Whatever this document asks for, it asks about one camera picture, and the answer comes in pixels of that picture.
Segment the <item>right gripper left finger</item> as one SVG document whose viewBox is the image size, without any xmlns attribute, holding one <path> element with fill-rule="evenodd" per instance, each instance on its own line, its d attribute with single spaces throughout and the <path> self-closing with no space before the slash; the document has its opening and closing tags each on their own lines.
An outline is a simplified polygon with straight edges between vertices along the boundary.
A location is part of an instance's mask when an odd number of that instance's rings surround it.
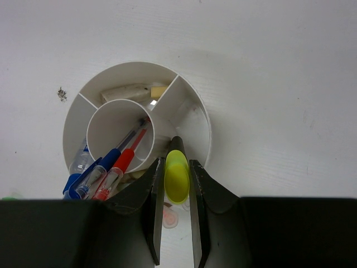
<svg viewBox="0 0 357 268">
<path fill-rule="evenodd" d="M 164 158 L 106 201 L 1 201 L 2 267 L 160 263 Z"/>
</svg>

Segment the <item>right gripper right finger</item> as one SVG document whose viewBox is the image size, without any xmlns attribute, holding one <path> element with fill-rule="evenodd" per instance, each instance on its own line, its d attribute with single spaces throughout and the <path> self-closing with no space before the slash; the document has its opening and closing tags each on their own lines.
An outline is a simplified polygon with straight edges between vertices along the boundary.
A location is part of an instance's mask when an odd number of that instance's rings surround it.
<svg viewBox="0 0 357 268">
<path fill-rule="evenodd" d="M 190 160 L 195 267 L 355 267 L 354 198 L 238 197 Z"/>
</svg>

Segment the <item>red ballpoint pen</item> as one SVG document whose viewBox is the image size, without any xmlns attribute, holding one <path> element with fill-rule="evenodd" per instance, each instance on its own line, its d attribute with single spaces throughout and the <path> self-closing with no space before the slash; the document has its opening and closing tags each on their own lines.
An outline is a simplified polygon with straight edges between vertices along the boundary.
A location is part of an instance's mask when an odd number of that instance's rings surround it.
<svg viewBox="0 0 357 268">
<path fill-rule="evenodd" d="M 124 147 L 120 157 L 114 163 L 113 167 L 108 171 L 107 175 L 99 185 L 96 193 L 92 197 L 95 200 L 105 201 L 109 199 L 113 193 L 114 189 L 117 187 L 121 179 L 124 177 L 129 165 L 131 164 L 134 156 L 135 150 L 143 139 L 145 133 L 147 132 L 148 126 L 151 124 L 150 121 L 145 120 L 142 126 L 139 127 L 136 134 L 127 145 Z"/>
</svg>

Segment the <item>blue ballpoint pen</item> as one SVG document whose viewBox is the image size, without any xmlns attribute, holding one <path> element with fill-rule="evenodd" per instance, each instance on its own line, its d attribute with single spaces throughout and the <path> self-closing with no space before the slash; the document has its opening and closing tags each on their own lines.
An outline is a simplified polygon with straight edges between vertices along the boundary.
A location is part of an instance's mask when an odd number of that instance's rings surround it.
<svg viewBox="0 0 357 268">
<path fill-rule="evenodd" d="M 63 191 L 64 199 L 91 199 L 122 151 L 148 122 L 148 118 L 140 119 L 117 147 L 95 160 L 81 174 L 70 175 Z"/>
</svg>

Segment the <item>yellow black highlighter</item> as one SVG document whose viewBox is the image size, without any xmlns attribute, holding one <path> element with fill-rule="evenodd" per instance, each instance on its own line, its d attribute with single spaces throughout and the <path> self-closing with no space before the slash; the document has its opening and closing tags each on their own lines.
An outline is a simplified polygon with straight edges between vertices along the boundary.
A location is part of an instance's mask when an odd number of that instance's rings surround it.
<svg viewBox="0 0 357 268">
<path fill-rule="evenodd" d="M 189 196 L 189 164 L 183 140 L 172 138 L 165 159 L 164 189 L 168 199 L 174 204 L 182 204 Z"/>
</svg>

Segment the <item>clear blue-capped glue bottle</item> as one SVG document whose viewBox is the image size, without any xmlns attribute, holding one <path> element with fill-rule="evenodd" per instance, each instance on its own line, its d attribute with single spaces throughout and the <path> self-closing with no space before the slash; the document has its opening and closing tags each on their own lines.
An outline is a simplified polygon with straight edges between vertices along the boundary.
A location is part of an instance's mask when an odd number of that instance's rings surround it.
<svg viewBox="0 0 357 268">
<path fill-rule="evenodd" d="M 82 174 L 94 162 L 86 138 L 83 139 L 77 153 L 69 167 L 69 174 Z"/>
</svg>

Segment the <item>white eraser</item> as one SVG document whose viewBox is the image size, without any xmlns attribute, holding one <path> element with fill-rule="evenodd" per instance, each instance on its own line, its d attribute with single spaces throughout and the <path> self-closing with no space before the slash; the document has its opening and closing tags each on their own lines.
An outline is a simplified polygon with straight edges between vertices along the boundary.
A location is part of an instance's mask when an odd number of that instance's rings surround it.
<svg viewBox="0 0 357 268">
<path fill-rule="evenodd" d="M 116 99 L 129 99 L 135 102 L 144 102 L 150 99 L 151 91 L 148 85 L 132 84 L 118 88 L 106 89 L 100 92 L 103 103 Z"/>
</svg>

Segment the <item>green black highlighter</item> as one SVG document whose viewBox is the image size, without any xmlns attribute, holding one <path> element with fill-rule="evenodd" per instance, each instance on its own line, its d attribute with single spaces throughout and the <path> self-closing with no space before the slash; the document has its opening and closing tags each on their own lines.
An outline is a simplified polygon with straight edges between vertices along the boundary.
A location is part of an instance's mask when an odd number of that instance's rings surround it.
<svg viewBox="0 0 357 268">
<path fill-rule="evenodd" d="M 1 200 L 4 200 L 4 201 L 21 200 L 22 198 L 23 198 L 23 196 L 18 193 L 11 193 L 8 196 L 2 197 Z"/>
</svg>

